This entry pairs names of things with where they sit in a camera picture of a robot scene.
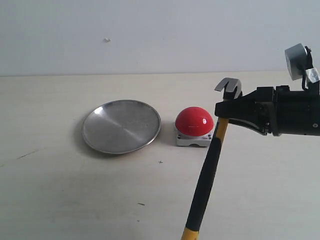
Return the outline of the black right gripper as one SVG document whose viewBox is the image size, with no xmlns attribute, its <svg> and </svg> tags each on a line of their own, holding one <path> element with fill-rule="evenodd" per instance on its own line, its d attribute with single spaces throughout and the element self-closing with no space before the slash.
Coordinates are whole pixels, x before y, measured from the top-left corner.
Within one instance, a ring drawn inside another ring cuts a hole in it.
<svg viewBox="0 0 320 240">
<path fill-rule="evenodd" d="M 290 87 L 260 86 L 256 91 L 235 98 L 224 92 L 223 101 L 215 104 L 216 117 L 229 119 L 235 126 L 266 136 L 290 134 Z"/>
</svg>

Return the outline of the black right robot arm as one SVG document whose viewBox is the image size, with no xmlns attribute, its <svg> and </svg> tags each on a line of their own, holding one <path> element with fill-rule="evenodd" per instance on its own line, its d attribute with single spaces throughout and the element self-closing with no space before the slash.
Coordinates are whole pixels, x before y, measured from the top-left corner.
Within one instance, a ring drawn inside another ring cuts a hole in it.
<svg viewBox="0 0 320 240">
<path fill-rule="evenodd" d="M 237 99 L 218 102 L 214 114 L 263 136 L 319 136 L 320 85 L 311 83 L 301 91 L 287 85 L 257 87 Z"/>
</svg>

